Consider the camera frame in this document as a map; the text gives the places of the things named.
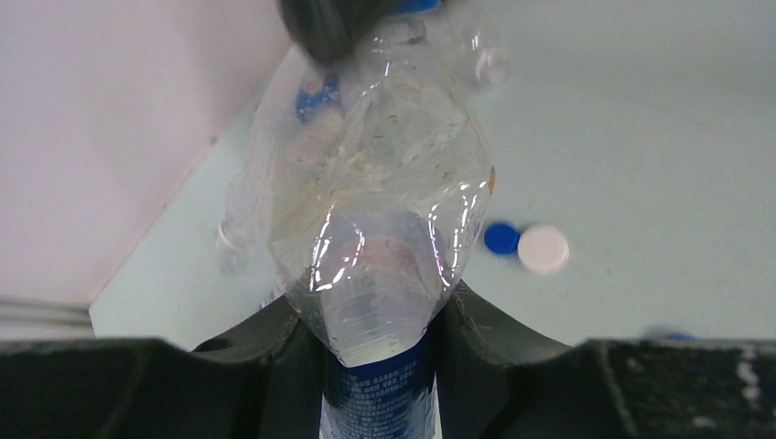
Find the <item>blue label pepsi bottle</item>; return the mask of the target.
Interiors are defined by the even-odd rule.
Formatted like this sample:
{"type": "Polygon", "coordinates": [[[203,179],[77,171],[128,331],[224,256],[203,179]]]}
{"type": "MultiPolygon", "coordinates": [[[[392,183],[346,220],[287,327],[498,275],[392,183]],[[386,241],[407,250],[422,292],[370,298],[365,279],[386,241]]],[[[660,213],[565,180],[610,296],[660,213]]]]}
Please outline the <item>blue label pepsi bottle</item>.
{"type": "Polygon", "coordinates": [[[354,58],[283,60],[253,132],[249,221],[285,296],[327,348],[327,438],[431,438],[429,328],[490,201],[490,149],[440,57],[441,15],[381,25],[354,58]],[[339,75],[341,106],[294,110],[307,75],[339,75]]]}

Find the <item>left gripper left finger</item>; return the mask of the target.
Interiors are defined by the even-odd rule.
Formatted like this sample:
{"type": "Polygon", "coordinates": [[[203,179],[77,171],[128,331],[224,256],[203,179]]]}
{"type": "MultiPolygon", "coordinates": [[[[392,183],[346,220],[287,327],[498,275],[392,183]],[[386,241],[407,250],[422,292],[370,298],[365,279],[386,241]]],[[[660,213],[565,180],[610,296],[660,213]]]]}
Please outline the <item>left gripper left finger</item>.
{"type": "Polygon", "coordinates": [[[154,339],[5,342],[4,438],[315,438],[324,349],[277,299],[192,351],[154,339]]]}

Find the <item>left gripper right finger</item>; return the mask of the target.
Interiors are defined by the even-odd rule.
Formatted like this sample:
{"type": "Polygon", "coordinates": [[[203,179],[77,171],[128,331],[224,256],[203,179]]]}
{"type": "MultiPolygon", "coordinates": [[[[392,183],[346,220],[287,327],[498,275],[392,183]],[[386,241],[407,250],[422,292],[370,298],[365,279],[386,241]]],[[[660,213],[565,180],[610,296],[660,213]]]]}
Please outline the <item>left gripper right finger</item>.
{"type": "Polygon", "coordinates": [[[592,339],[569,347],[459,284],[434,319],[446,438],[772,438],[775,344],[592,339]]]}

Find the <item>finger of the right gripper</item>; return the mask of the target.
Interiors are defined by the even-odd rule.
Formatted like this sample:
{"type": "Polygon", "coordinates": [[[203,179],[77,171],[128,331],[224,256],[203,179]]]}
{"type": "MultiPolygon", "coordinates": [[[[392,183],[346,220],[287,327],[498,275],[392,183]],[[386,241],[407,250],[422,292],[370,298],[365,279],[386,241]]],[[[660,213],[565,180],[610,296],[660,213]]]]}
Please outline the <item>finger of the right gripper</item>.
{"type": "Polygon", "coordinates": [[[399,6],[395,0],[279,0],[290,39],[314,61],[342,61],[399,6]]]}

